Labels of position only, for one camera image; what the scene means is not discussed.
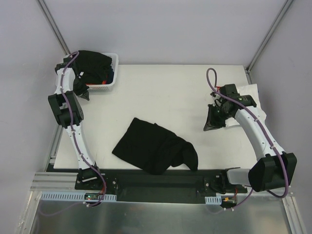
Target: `black fabric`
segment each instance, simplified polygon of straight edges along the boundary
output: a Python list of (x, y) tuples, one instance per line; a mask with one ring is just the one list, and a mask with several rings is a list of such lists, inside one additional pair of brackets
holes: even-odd
[(79, 50), (73, 69), (76, 78), (80, 76), (81, 81), (85, 84), (102, 84), (112, 69), (112, 58), (98, 52)]
[(193, 145), (173, 132), (134, 118), (114, 148), (114, 155), (151, 174), (162, 174), (169, 166), (186, 164), (197, 171), (198, 157)]

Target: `metal frame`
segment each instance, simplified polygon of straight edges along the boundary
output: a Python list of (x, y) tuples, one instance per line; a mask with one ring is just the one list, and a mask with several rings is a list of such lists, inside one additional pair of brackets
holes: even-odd
[[(47, 4), (45, 3), (44, 0), (36, 0), (36, 1), (38, 2), (39, 7), (42, 10), (45, 18), (47, 19), (62, 50), (64, 51), (65, 54), (69, 54), (70, 50), (56, 22), (53, 19), (53, 16), (51, 15)], [(269, 40), (271, 39), (272, 35), (276, 31), (277, 27), (283, 20), (285, 14), (289, 10), (293, 2), (294, 0), (285, 1), (283, 7), (279, 11), (270, 29), (265, 35), (262, 43), (260, 44), (257, 52), (255, 53), (252, 61), (246, 68), (245, 70), (246, 78), (249, 84), (252, 83), (252, 80), (250, 78), (250, 71), (254, 67), (259, 56), (265, 49), (266, 45), (268, 44)], [(42, 191), (69, 191), (69, 192), (76, 191), (74, 187), (75, 187), (77, 173), (46, 172), (48, 167), (51, 168), (51, 166), (53, 166), (55, 162), (56, 154), (57, 154), (59, 143), (60, 143), (61, 136), (62, 136), (62, 131), (63, 130), (60, 126), (56, 127), (52, 146), (50, 148), (49, 155), (47, 157), (47, 161), (45, 164), (45, 169), (44, 169), (45, 172), (36, 173), (34, 177), (31, 190), (28, 194), (27, 204), (25, 206), (24, 212), (22, 213), (19, 219), (20, 222), (16, 229), (16, 232), (15, 232), (16, 234), (29, 234), (30, 233), (32, 224), (35, 219), (35, 213), (39, 204), (39, 199), (41, 197)], [(252, 196), (268, 196), (268, 194), (266, 192), (261, 192), (261, 193), (254, 193)], [(289, 196), (283, 199), (283, 203), (284, 203), (285, 212), (287, 214), (292, 233), (293, 234), (306, 234), (307, 232), (302, 222), (302, 218), (300, 216), (295, 198), (293, 196), (293, 192), (290, 191)]]

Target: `white table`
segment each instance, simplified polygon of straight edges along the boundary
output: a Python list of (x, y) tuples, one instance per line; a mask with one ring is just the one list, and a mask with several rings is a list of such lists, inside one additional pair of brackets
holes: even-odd
[[(218, 86), (248, 84), (243, 66), (120, 65), (112, 92), (90, 93), (90, 101), (78, 98), (84, 112), (85, 137), (97, 165), (102, 169), (138, 169), (112, 154), (137, 117), (191, 142), (198, 154), (198, 169), (251, 168), (256, 157), (241, 127), (203, 131), (207, 105), (213, 101), (206, 81), (209, 67), (217, 71)], [(54, 168), (77, 167), (73, 145), (63, 132)]]

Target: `basket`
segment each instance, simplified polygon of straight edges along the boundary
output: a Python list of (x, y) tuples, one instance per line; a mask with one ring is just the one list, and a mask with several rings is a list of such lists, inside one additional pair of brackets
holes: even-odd
[(117, 78), (117, 71), (118, 71), (118, 55), (114, 53), (102, 53), (108, 57), (112, 58), (112, 69), (114, 71), (113, 82), (110, 84), (89, 84), (89, 91), (90, 92), (106, 92), (112, 91), (114, 84)]

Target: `white wall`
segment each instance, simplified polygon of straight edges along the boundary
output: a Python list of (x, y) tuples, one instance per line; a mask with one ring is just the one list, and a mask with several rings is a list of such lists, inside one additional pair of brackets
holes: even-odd
[(63, 56), (35, 0), (0, 7), (0, 233), (17, 224), (55, 129), (47, 96)]
[(73, 52), (121, 64), (247, 66), (285, 0), (46, 0)]
[(312, 232), (312, 1), (296, 0), (252, 70), (267, 124), (298, 164), (293, 186)]

